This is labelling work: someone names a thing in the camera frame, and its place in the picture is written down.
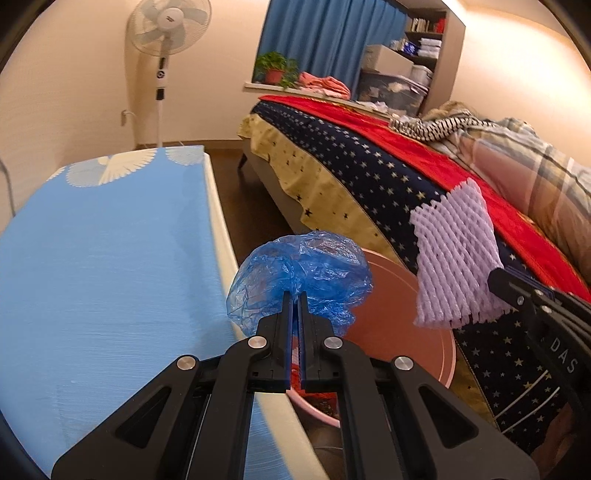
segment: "star-patterned fabric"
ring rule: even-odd
[[[358,132],[275,102],[261,101],[252,113],[329,170],[388,239],[404,265],[417,273],[417,238],[410,212],[438,200],[447,193],[444,189]],[[314,211],[307,209],[305,215],[313,216]],[[535,278],[504,239],[495,236],[503,265]],[[524,333],[517,313],[454,331],[499,429],[530,453],[543,442],[548,424],[565,399],[530,351]]]

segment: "baseboard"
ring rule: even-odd
[[[183,140],[175,142],[163,142],[165,147],[182,147],[189,145],[203,145],[206,150],[241,150],[242,140]],[[156,144],[138,144],[136,150],[144,148],[156,148]]]

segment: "blue curtain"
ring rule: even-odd
[[[406,18],[386,0],[271,0],[258,54],[283,53],[355,94],[365,46],[401,38]]]

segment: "silver screw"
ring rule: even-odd
[[[399,356],[394,360],[394,366],[399,370],[410,370],[414,367],[413,361],[407,356]]]
[[[197,365],[195,359],[188,355],[182,356],[177,361],[177,367],[179,367],[181,370],[191,370],[195,367],[195,365]]]
[[[250,348],[264,348],[267,345],[267,339],[260,335],[250,337],[248,339],[248,346]]]
[[[343,341],[339,337],[327,337],[324,339],[324,346],[330,349],[337,349],[343,346]]]

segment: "crumpled plastic bag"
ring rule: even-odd
[[[228,316],[245,335],[261,318],[281,311],[283,292],[305,291],[310,313],[328,318],[342,336],[355,321],[351,308],[372,291],[363,250],[336,233],[287,235],[255,249],[241,265],[226,299]]]

